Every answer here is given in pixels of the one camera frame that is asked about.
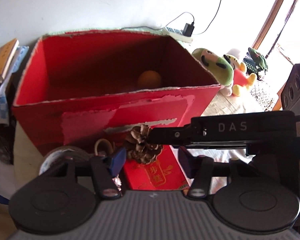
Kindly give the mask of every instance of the ball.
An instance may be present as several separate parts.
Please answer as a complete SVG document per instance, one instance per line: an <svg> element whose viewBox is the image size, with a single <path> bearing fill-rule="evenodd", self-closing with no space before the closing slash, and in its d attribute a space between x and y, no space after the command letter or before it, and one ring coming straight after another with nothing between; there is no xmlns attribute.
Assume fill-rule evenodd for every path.
<svg viewBox="0 0 300 240"><path fill-rule="evenodd" d="M162 78L160 74L153 70L144 71L138 77L139 89L156 89L160 88L162 84Z"/></svg>

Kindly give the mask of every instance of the red gift box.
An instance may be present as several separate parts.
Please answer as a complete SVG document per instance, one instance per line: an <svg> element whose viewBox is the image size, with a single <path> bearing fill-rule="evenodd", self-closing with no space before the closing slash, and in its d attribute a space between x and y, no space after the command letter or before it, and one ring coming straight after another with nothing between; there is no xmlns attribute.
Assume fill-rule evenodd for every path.
<svg viewBox="0 0 300 240"><path fill-rule="evenodd" d="M189 187L169 146L164 146L153 163L140 164L127 160L123 171L129 187L134 190L181 190Z"/></svg>
<svg viewBox="0 0 300 240"><path fill-rule="evenodd" d="M138 90L157 71L162 88ZM122 142L139 123L183 126L219 90L216 80L169 36L129 31L49 35L35 45L13 112L42 155L62 145Z"/></svg>

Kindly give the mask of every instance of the black power adapter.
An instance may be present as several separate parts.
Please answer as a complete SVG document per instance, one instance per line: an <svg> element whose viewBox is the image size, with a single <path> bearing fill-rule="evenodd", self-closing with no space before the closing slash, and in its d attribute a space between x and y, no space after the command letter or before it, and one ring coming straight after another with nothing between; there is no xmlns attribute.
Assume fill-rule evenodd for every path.
<svg viewBox="0 0 300 240"><path fill-rule="evenodd" d="M182 34L183 36L191 37L193 30L194 30L194 22L192 22L191 25L189 23L186 23Z"/></svg>

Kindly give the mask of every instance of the red packaging with gold text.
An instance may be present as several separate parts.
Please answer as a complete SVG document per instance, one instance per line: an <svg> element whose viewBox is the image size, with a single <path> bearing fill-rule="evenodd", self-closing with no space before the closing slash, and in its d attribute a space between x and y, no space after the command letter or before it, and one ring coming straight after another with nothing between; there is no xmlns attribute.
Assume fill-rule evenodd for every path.
<svg viewBox="0 0 300 240"><path fill-rule="evenodd" d="M123 170L129 187L134 190L181 190L189 187L169 146L164 146L155 162L144 165L127 160Z"/></svg>

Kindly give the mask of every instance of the black circular disc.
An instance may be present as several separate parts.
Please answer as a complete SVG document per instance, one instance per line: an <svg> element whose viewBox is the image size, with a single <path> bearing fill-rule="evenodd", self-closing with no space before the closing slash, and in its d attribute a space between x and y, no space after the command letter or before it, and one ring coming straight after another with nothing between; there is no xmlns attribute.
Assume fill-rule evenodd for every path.
<svg viewBox="0 0 300 240"><path fill-rule="evenodd" d="M229 224L253 232L290 226L300 211L296 195L263 178L238 178L213 197L213 207Z"/></svg>
<svg viewBox="0 0 300 240"><path fill-rule="evenodd" d="M9 202L17 227L34 234L57 234L84 223L96 206L95 195L63 178L33 180Z"/></svg>

